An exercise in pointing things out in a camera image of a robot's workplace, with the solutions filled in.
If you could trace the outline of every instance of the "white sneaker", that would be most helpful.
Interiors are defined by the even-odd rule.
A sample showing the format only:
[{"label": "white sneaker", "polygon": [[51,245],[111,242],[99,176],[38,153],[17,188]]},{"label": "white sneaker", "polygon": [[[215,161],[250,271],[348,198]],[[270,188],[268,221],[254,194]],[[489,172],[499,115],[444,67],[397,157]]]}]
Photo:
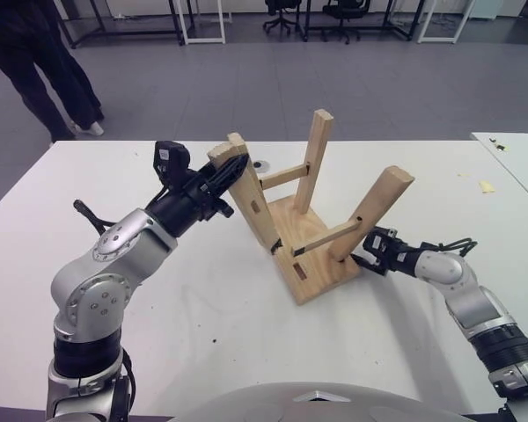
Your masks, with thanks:
[{"label": "white sneaker", "polygon": [[104,134],[104,129],[102,129],[102,126],[99,125],[97,121],[94,121],[89,129],[82,129],[79,125],[74,123],[74,128],[79,134],[86,134],[86,135],[92,135],[92,136],[102,136]]}]

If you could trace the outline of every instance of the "yellow sticky note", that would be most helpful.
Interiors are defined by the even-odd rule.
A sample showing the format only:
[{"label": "yellow sticky note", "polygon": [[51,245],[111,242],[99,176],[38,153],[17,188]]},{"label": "yellow sticky note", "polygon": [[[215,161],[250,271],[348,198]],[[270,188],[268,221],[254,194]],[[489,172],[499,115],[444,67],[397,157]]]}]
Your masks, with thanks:
[{"label": "yellow sticky note", "polygon": [[491,185],[489,182],[482,180],[479,182],[479,186],[481,186],[481,190],[483,193],[492,193],[495,191],[495,188],[493,185]]}]

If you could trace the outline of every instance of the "upside-down wooden stool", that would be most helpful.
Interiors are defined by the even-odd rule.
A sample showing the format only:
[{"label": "upside-down wooden stool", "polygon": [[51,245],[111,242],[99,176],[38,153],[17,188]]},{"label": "upside-down wooden stool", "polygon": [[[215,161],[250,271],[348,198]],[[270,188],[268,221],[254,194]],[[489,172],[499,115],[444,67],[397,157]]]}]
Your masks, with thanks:
[{"label": "upside-down wooden stool", "polygon": [[[350,253],[405,192],[414,178],[397,166],[387,167],[347,222],[329,229],[309,207],[319,175],[333,116],[315,112],[304,162],[258,179],[249,159],[241,178],[229,189],[258,242],[272,254],[297,304],[301,305],[357,276]],[[248,154],[239,134],[213,148],[216,167]],[[297,193],[271,203],[264,190],[299,179]]]}]

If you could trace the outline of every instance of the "black pants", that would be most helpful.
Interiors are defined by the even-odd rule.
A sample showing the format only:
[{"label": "black pants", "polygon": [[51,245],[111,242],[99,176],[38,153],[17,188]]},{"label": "black pants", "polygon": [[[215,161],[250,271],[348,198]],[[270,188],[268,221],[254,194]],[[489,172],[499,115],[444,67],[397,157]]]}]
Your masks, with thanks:
[{"label": "black pants", "polygon": [[0,70],[10,78],[27,108],[53,139],[70,136],[55,103],[47,94],[35,64],[43,70],[69,116],[87,129],[96,121],[100,102],[88,77],[63,45],[56,22],[36,4],[0,12]]}]

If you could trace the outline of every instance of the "wooden dowel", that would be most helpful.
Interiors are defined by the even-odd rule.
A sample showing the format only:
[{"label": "wooden dowel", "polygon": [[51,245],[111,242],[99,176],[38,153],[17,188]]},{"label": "wooden dowel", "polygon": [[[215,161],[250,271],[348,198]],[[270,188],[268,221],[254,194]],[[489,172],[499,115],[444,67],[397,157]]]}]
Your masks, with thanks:
[{"label": "wooden dowel", "polygon": [[291,180],[295,180],[296,178],[302,178],[303,176],[307,176],[307,169],[307,165],[301,164],[296,165],[295,167],[291,167],[290,169],[278,171],[277,173],[261,178],[260,184],[262,186],[262,190],[265,191],[270,187],[283,185],[284,183],[288,183]]},{"label": "wooden dowel", "polygon": [[340,262],[350,255],[413,181],[414,177],[395,165],[383,170],[349,219],[355,221],[360,217],[360,227],[331,243],[328,247],[331,257]]},{"label": "wooden dowel", "polygon": [[340,236],[344,236],[347,233],[357,230],[360,226],[360,223],[361,222],[358,220],[344,222],[343,224],[339,224],[338,226],[333,227],[332,229],[329,229],[324,233],[320,233],[315,237],[312,237],[311,239],[302,242],[301,244],[295,244],[293,248],[291,248],[291,255],[297,257],[308,251],[312,251],[313,249],[318,248],[322,244],[325,244]]},{"label": "wooden dowel", "polygon": [[299,179],[295,198],[295,208],[299,214],[305,214],[311,204],[317,177],[319,176],[320,164],[325,155],[326,142],[333,126],[333,116],[325,110],[317,110],[313,115],[311,132],[307,150],[305,151],[304,164],[309,165],[307,177]]}]

